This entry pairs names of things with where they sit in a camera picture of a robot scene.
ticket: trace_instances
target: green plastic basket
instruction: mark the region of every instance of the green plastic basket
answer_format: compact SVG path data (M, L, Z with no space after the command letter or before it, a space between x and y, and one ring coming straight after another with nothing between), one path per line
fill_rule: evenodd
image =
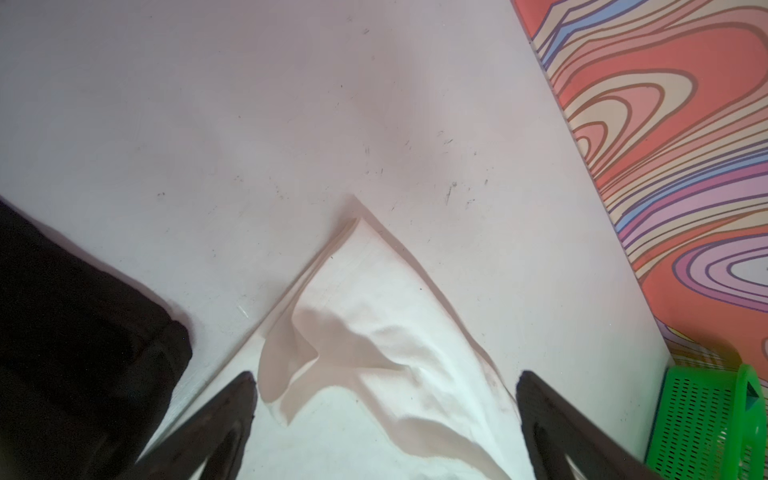
M755 370L667 372L646 465L667 480L762 480L766 410Z

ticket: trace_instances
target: table surface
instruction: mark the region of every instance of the table surface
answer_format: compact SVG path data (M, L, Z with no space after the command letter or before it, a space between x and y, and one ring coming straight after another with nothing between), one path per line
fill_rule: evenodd
M363 206L644 452L669 356L505 0L5 0L0 195L190 329L167 421Z

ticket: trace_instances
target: black cloth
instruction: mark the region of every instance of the black cloth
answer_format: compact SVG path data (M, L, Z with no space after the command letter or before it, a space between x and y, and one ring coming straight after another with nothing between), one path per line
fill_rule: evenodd
M0 478L113 478L191 356L162 307L0 203Z

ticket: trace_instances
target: multicolored floor mat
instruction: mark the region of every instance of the multicolored floor mat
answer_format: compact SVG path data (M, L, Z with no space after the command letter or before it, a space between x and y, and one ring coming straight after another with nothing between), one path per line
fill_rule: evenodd
M768 393L768 0L513 2L673 357Z

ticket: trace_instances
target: white cloth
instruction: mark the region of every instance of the white cloth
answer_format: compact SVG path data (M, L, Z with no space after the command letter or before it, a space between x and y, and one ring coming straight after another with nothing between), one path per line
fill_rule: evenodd
M275 464L264 474L278 476L268 478L322 478L323 468L333 478L531 477L497 373L363 220L317 257L189 411L245 369L258 370L260 404L243 472L274 463L260 444L277 435L293 438L301 456ZM329 467L329 449L347 460Z

